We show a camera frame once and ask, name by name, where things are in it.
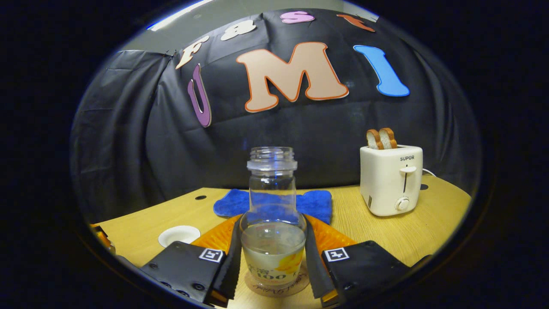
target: white bowl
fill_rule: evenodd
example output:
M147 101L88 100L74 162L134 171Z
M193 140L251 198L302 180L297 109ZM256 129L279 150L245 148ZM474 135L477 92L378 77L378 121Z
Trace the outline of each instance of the white bowl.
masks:
M168 247L174 241L185 242L190 244L200 237L200 231L190 225L179 225L169 228L158 236L158 242L162 247Z

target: toast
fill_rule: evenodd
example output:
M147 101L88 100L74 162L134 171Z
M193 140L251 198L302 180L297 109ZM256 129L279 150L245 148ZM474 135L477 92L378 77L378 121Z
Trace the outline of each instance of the toast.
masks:
M366 131L366 140L368 141L368 147L371 149L384 149L383 144L381 143L381 137L379 136L377 130L370 129Z
M395 149L396 140L394 132L389 128L383 128L379 130L379 136L384 149Z

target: pink letter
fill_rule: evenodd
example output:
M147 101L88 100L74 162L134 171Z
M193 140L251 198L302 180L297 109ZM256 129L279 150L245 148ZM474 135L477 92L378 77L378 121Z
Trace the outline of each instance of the pink letter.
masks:
M304 23L315 19L313 16L303 11L287 12L280 15L280 18L282 18L282 22L286 24Z

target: beige letter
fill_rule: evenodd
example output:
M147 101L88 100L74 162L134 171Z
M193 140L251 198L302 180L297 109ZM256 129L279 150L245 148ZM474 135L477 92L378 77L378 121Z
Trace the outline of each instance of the beige letter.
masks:
M201 48L202 43L206 42L209 38L210 36L206 35L205 37L199 39L192 45L185 48L181 55L181 60L179 61L179 64L175 67L175 69L177 70L180 67L184 66L187 62L191 61L191 59L193 59L193 54L196 53Z
M305 96L311 100L342 98L349 89L339 82L337 75L326 56L326 44L304 42L295 46L290 62L285 62L266 49L256 49L237 58L246 66L250 100L245 109L250 113L265 111L278 104L278 97L269 93L267 79L290 102L299 96L303 74L307 75L309 88Z

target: blue towel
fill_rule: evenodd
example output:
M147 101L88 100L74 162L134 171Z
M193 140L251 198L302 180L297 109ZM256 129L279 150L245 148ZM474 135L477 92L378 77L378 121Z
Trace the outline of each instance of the blue towel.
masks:
M276 203L278 197L272 194L264 194L265 201ZM315 217L326 224L330 224L332 218L332 194L326 190L315 190L303 195L296 195L296 208L298 212ZM248 192L232 189L225 197L215 202L214 212L221 217L234 217L245 213L250 209L250 196Z

